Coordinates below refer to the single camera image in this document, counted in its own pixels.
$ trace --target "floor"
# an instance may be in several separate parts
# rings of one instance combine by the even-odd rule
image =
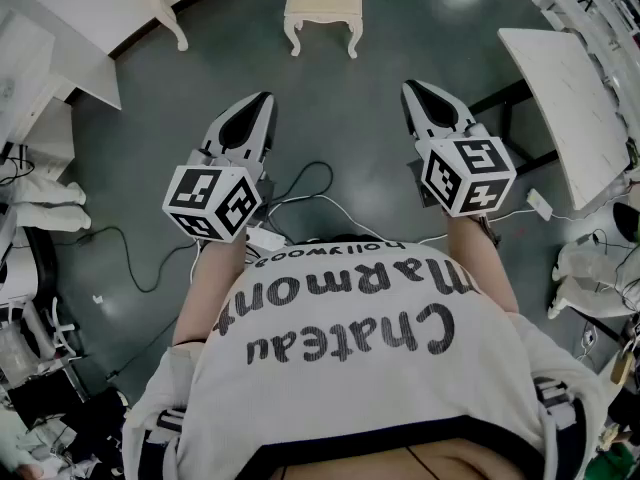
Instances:
[[[275,147],[267,161],[276,192],[288,187],[306,163],[323,160],[336,174],[329,195],[356,220],[392,239],[442,233],[439,208],[421,207],[406,167],[417,154],[402,114],[401,83],[425,80],[471,104],[519,78],[498,39],[499,28],[550,28],[527,0],[364,0],[357,60],[348,57],[349,33],[339,24],[305,24],[299,33],[302,52],[293,58],[282,31],[284,3],[202,0],[179,15],[189,38],[187,52],[176,49],[166,29],[156,28],[118,58],[121,112],[85,96],[74,105],[76,161],[69,174],[88,194],[93,228],[116,225],[125,232],[133,271],[144,286],[153,284],[167,251],[188,243],[161,210],[174,167],[200,144],[222,110],[256,91],[273,92],[279,105]],[[495,115],[482,121],[495,130]],[[532,101],[516,107],[512,130],[533,154],[552,148]],[[317,190],[325,179],[321,170],[310,172],[292,195]],[[501,214],[523,207],[531,187],[556,213],[570,213],[556,163],[518,179]],[[609,207],[575,223],[518,214],[495,224],[522,313],[574,355],[581,352],[584,320],[570,310],[547,319],[553,296],[549,273],[562,244],[595,228],[620,243],[610,212]],[[295,240],[358,231],[318,200],[283,209],[277,222]],[[446,241],[432,245],[443,249]],[[58,256],[60,292],[88,354],[76,369],[89,391],[97,392],[105,375],[175,318],[194,249],[177,253],[158,289],[148,295],[132,285],[122,243],[113,232],[82,247],[60,247]],[[94,296],[103,302],[95,303]],[[144,390],[170,336],[171,329],[113,380],[132,400]],[[592,353],[595,366],[612,350],[601,337]]]

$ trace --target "small wooden stool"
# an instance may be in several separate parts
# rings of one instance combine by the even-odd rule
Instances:
[[[304,20],[315,23],[333,23],[344,21],[352,33],[347,51],[355,59],[356,43],[362,37],[362,0],[287,0],[284,9],[284,33],[293,43],[291,55],[300,53],[300,40],[295,29],[302,28]]]

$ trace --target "chair leg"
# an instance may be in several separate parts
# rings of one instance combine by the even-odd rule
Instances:
[[[298,36],[296,36],[295,27],[298,21],[293,17],[285,16],[284,18],[284,33],[287,35],[291,43],[293,44],[293,50],[291,50],[291,55],[297,57],[300,55],[300,40]]]
[[[349,41],[349,45],[347,46],[347,51],[349,52],[349,57],[355,59],[358,57],[356,53],[356,44],[362,37],[362,18],[355,18],[351,21],[347,22],[349,25],[349,30],[352,32],[351,41]]]

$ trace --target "white desk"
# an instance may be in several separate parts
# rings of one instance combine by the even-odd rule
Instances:
[[[498,35],[524,80],[471,105],[469,110],[476,115],[501,103],[510,108],[533,96],[557,151],[531,159],[521,146],[511,143],[508,130],[502,131],[502,138],[529,160],[518,168],[518,174],[559,157],[573,207],[579,210],[629,164],[627,133],[587,52],[574,35],[523,29],[500,29]]]

